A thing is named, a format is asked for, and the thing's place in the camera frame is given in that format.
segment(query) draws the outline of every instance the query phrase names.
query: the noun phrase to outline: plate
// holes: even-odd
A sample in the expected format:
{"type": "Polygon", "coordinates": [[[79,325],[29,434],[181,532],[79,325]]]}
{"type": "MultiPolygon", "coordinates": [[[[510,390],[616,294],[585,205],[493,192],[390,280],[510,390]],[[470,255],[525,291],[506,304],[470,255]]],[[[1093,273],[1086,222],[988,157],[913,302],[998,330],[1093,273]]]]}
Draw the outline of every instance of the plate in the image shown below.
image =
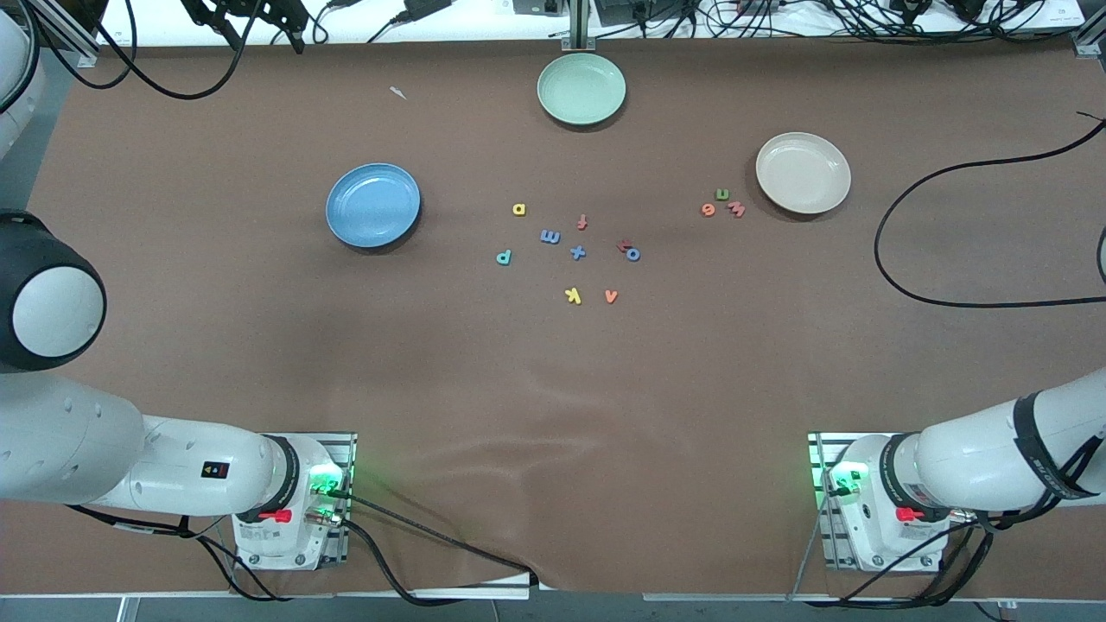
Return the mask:
{"type": "Polygon", "coordinates": [[[622,107],[626,79],[603,56],[567,54],[545,65],[538,76],[538,100],[559,121],[592,125],[622,107]]]}
{"type": "Polygon", "coordinates": [[[366,164],[346,173],[326,198],[326,224],[358,248],[394,242],[410,229],[422,198],[409,173],[394,164],[366,164]]]}
{"type": "Polygon", "coordinates": [[[790,132],[761,147],[757,154],[757,182],[784,209],[822,214],[845,200],[853,173],[844,154],[830,141],[790,132]]]}

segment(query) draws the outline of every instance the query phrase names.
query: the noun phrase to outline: table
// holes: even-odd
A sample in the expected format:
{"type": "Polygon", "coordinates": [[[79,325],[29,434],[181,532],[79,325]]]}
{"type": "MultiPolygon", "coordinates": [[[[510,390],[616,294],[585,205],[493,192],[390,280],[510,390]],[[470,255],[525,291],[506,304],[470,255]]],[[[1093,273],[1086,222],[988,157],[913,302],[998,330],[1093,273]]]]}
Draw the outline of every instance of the table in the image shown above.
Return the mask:
{"type": "MultiPolygon", "coordinates": [[[[628,101],[585,132],[541,111],[534,80],[557,53],[535,43],[251,50],[226,90],[192,103],[131,80],[74,91],[31,209],[97,267],[109,311],[62,372],[152,414],[356,431],[359,494],[553,588],[779,597],[814,518],[807,432],[916,429],[1103,364],[1104,309],[925,307],[870,257],[883,210],[921,175],[1082,135],[1075,111],[1102,112],[1097,63],[1063,43],[606,53],[628,101]],[[825,217],[790,218],[757,189],[757,149],[794,129],[849,158],[852,195],[825,217]],[[331,185],[373,160],[407,168],[425,199],[418,231],[386,256],[343,247],[322,211],[331,185]],[[699,215],[719,187],[742,219],[699,215]],[[543,228],[564,239],[541,243],[543,228]],[[570,287],[583,305],[566,304],[570,287]]],[[[145,62],[187,90],[227,56],[145,62]]],[[[1104,152],[1099,139],[935,182],[888,226],[888,268],[949,297],[1102,291],[1104,152]]],[[[1103,599],[1106,545],[1084,536],[1102,517],[1055,511],[1003,535],[963,595],[1103,599]]],[[[0,525],[4,592],[225,587],[194,545],[64,508],[0,504],[0,525]]],[[[505,574],[368,525],[409,587],[505,574]]],[[[300,594],[385,588],[359,548],[344,568],[271,580],[300,594]]],[[[800,591],[856,582],[815,566],[800,591]]]]}
{"type": "MultiPolygon", "coordinates": [[[[982,15],[991,14],[992,9],[999,0],[989,0],[983,6],[982,15]]],[[[1013,6],[1013,0],[1004,0],[1008,7],[1013,6]]],[[[226,46],[223,38],[209,28],[197,27],[188,18],[184,7],[174,0],[164,2],[160,0],[132,0],[135,8],[135,18],[138,25],[138,40],[143,46],[226,46]]],[[[304,0],[304,7],[314,15],[323,7],[325,0],[304,0]]],[[[701,2],[700,7],[707,10],[712,3],[701,2]]],[[[886,7],[887,0],[881,0],[880,6],[886,7]]],[[[561,37],[568,30],[567,14],[552,17],[517,15],[511,9],[510,0],[456,0],[449,9],[442,10],[418,22],[403,24],[388,30],[379,38],[382,43],[409,42],[409,41],[480,41],[480,40],[513,40],[513,39],[535,39],[550,40],[551,34],[561,37]]],[[[729,23],[737,15],[735,6],[728,4],[722,9],[722,18],[729,23]]],[[[404,9],[403,0],[380,0],[363,1],[347,9],[328,13],[323,19],[323,25],[331,33],[332,43],[364,43],[382,25],[404,9]]],[[[876,14],[874,9],[865,8],[870,14],[876,14]]],[[[705,18],[699,15],[699,28],[697,37],[710,37],[710,32],[703,25],[705,18]]],[[[121,45],[131,42],[131,25],[127,18],[126,7],[122,0],[108,2],[107,11],[104,14],[104,27],[121,45]]],[[[246,27],[247,18],[229,18],[239,34],[246,27]]],[[[768,27],[766,21],[760,18],[745,17],[737,22],[743,27],[750,22],[758,22],[755,25],[768,27]]],[[[1083,12],[1077,0],[1044,0],[1042,3],[1034,3],[1025,12],[1016,14],[1004,22],[1009,29],[1018,32],[1054,32],[1071,29],[1083,24],[1083,12]]],[[[672,25],[675,19],[666,19],[651,30],[650,37],[661,37],[672,25]]],[[[952,9],[943,2],[933,2],[932,7],[919,15],[917,25],[926,32],[956,32],[964,28],[952,9]]],[[[772,27],[781,31],[795,32],[810,37],[827,37],[841,34],[842,22],[833,13],[818,6],[816,2],[797,2],[787,7],[781,7],[772,14],[772,27]]],[[[637,29],[617,32],[625,27],[604,28],[599,24],[595,9],[592,9],[588,31],[592,35],[615,32],[612,38],[636,39],[640,37],[637,29]]],[[[250,33],[248,43],[255,45],[268,44],[276,29],[263,22],[258,22],[250,33]]],[[[753,35],[769,35],[769,31],[750,31],[753,35]]],[[[733,30],[722,34],[723,38],[739,37],[743,33],[733,30]]],[[[681,25],[676,33],[677,38],[688,38],[691,35],[689,23],[681,25]]],[[[311,29],[304,35],[306,41],[311,41],[311,29]]],[[[288,45],[284,38],[280,43],[288,45]]],[[[105,49],[103,53],[111,55],[111,50],[105,49]]]]}

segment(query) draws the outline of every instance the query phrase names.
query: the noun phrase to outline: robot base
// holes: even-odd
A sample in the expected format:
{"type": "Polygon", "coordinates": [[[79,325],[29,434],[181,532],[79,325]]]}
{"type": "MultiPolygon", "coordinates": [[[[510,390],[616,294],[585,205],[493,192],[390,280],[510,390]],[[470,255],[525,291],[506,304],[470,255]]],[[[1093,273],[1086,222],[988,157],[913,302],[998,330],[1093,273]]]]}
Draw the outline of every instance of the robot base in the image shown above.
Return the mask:
{"type": "MultiPolygon", "coordinates": [[[[899,520],[895,504],[887,495],[879,476],[879,456],[888,437],[879,434],[858,436],[845,449],[837,464],[828,469],[825,478],[830,488],[848,488],[852,494],[831,497],[828,508],[831,516],[832,510],[839,510],[841,522],[855,560],[853,568],[878,572],[925,540],[948,529],[949,521],[899,520]]],[[[947,543],[948,537],[938,538],[899,562],[891,572],[936,572],[947,543]]]]}
{"type": "Polygon", "coordinates": [[[337,478],[341,490],[351,489],[357,435],[276,435],[286,438],[300,458],[300,480],[284,507],[291,510],[289,520],[278,522],[267,518],[247,523],[231,517],[238,556],[252,570],[316,570],[337,566],[346,559],[348,536],[335,523],[348,518],[348,504],[317,494],[316,487],[320,479],[337,478]]]}

